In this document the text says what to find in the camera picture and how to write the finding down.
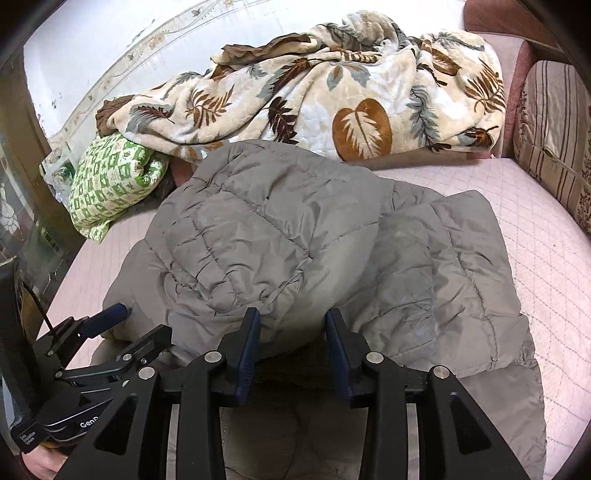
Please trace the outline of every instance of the black cable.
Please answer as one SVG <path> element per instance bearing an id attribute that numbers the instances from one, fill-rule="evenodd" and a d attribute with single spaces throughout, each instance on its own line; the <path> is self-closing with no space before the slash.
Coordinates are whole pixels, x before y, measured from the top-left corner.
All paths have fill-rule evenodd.
<path id="1" fill-rule="evenodd" d="M 43 310 L 43 306 L 41 305 L 41 302 L 37 298 L 37 295 L 35 295 L 35 292 L 33 291 L 33 289 L 27 283 L 22 282 L 22 286 L 25 288 L 25 290 L 27 290 L 29 292 L 29 295 L 33 298 L 33 301 L 35 302 L 35 305 L 37 305 L 37 308 L 39 309 L 39 312 L 41 312 L 41 315 L 43 315 L 43 320 L 47 324 L 47 327 L 49 328 L 49 331 L 51 332 L 51 335 L 53 336 L 53 338 L 55 340 L 57 340 L 57 332 L 53 328 L 53 325 L 49 321 L 49 318 L 47 318 L 47 314 L 45 313 L 45 310 Z"/>

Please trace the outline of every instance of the green checkered pillow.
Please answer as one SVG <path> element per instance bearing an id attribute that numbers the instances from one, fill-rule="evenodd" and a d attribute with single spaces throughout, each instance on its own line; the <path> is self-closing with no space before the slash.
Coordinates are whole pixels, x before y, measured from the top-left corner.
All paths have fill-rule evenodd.
<path id="1" fill-rule="evenodd" d="M 83 153 L 72 182 L 70 215 L 76 229 L 102 242 L 109 224 L 162 180 L 168 158 L 119 133 L 96 137 Z"/>

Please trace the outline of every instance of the white wall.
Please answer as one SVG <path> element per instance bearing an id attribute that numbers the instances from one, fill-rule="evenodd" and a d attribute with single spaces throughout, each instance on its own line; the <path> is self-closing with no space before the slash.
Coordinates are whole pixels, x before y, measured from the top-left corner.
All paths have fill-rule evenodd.
<path id="1" fill-rule="evenodd" d="M 196 0 L 67 0 L 27 41 L 25 71 L 46 136 L 139 40 Z"/>
<path id="2" fill-rule="evenodd" d="M 62 130 L 113 64 L 183 11 L 205 10 L 206 5 L 211 9 L 215 4 L 219 20 L 204 25 L 197 37 L 192 34 L 191 42 L 179 41 L 152 56 L 149 69 L 143 66 L 125 73 L 126 81 L 119 83 L 111 96 L 137 93 L 139 85 L 152 87 L 179 71 L 205 70 L 209 56 L 226 43 L 263 44 L 276 35 L 305 31 L 320 22 L 340 23 L 343 15 L 360 9 L 390 16 L 409 35 L 457 30 L 463 27 L 464 1 L 67 0 L 27 41 L 25 71 L 37 117 L 49 138 Z M 174 29 L 175 25 L 166 25 L 159 31 Z M 138 75 L 150 78 L 138 80 Z M 126 91 L 126 85 L 132 91 Z"/>

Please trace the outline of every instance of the black device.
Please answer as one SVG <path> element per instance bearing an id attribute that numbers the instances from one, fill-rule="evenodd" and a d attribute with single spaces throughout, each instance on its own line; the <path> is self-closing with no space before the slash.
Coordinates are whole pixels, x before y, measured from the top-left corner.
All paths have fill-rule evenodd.
<path id="1" fill-rule="evenodd" d="M 261 330 L 257 309 L 246 311 L 240 329 L 226 334 L 217 350 L 177 370 L 150 366 L 171 345 L 164 325 L 112 362 L 66 370 L 85 339 L 124 320 L 127 309 L 118 304 L 91 318 L 67 319 L 31 346 L 20 324 L 19 295 L 16 264 L 0 265 L 0 306 L 12 306 L 14 316 L 0 323 L 0 373 L 21 451 L 45 440 L 76 445 L 56 480 L 164 480 L 171 409 L 179 404 L 177 480 L 226 478 L 219 408 L 247 399 Z M 372 352 L 338 309 L 327 313 L 325 327 L 337 393 L 351 408 L 368 408 L 360 479 L 407 478 L 406 404 L 414 403 L 421 480 L 527 480 L 446 367 L 413 370 Z"/>

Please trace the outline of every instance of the blue gripper pad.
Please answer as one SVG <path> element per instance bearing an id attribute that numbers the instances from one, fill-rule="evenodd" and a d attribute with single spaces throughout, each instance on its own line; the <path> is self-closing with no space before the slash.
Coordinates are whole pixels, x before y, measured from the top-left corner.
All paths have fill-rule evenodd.
<path id="1" fill-rule="evenodd" d="M 122 303 L 116 303 L 86 319 L 82 327 L 80 327 L 80 337 L 83 339 L 94 338 L 123 322 L 127 318 L 127 315 L 127 307 Z"/>
<path id="2" fill-rule="evenodd" d="M 351 367 L 341 341 L 335 319 L 329 310 L 325 317 L 326 339 L 329 345 L 329 361 L 333 373 L 333 382 L 337 395 L 348 403 L 353 398 L 353 389 L 349 384 Z"/>
<path id="3" fill-rule="evenodd" d="M 255 374 L 255 356 L 259 337 L 261 336 L 261 315 L 259 311 L 255 308 L 249 308 L 243 322 L 246 322 L 248 317 L 252 317 L 252 322 L 246 334 L 246 341 L 236 369 L 236 397 L 240 404 L 244 403 L 248 397 L 248 390 Z"/>

